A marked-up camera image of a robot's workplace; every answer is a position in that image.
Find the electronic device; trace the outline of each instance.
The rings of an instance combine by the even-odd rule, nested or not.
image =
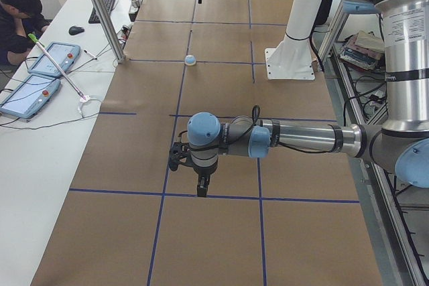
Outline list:
[[[29,75],[1,104],[0,112],[30,119],[50,100],[61,81],[44,75]]]
[[[103,2],[106,6],[107,12],[110,14],[113,10],[115,0],[103,0]],[[100,23],[100,17],[98,17],[98,15],[95,11],[95,8],[93,8],[93,11],[91,12],[91,15],[89,17],[88,22],[89,23]]]
[[[83,27],[80,26],[72,26],[68,29],[68,33],[71,36],[77,35],[78,33],[83,33],[85,31],[85,29]]]
[[[65,72],[70,69],[75,59],[80,55],[80,46],[74,44],[52,42],[46,50]],[[33,65],[30,66],[28,72],[30,74],[61,77],[61,72],[44,54],[40,55]]]

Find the tablet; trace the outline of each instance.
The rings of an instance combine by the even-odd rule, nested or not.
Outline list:
[[[80,46],[74,44],[52,42],[46,50],[65,72],[70,71],[71,65],[80,55]],[[45,54],[41,54],[38,57],[38,59],[28,69],[28,72],[30,74],[39,74],[51,77],[62,76],[61,72]]]
[[[60,83],[57,78],[30,75],[0,104],[0,112],[30,119],[50,100]]]

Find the stack of books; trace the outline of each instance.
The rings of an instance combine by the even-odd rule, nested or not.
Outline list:
[[[358,70],[374,70],[384,55],[381,38],[360,31],[341,48],[340,59]]]

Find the computer mouse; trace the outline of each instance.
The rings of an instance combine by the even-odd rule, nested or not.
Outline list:
[[[80,26],[72,26],[68,29],[68,33],[70,35],[77,35],[78,33],[83,33],[85,29]]]

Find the robotic arm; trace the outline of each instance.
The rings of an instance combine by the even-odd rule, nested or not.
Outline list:
[[[384,22],[389,117],[382,125],[307,126],[239,117],[220,124],[210,113],[188,123],[189,143],[170,150],[169,166],[193,167],[206,196],[218,155],[265,157],[270,147],[344,152],[372,161],[415,186],[429,188],[429,0],[345,0],[351,13],[381,12]]]

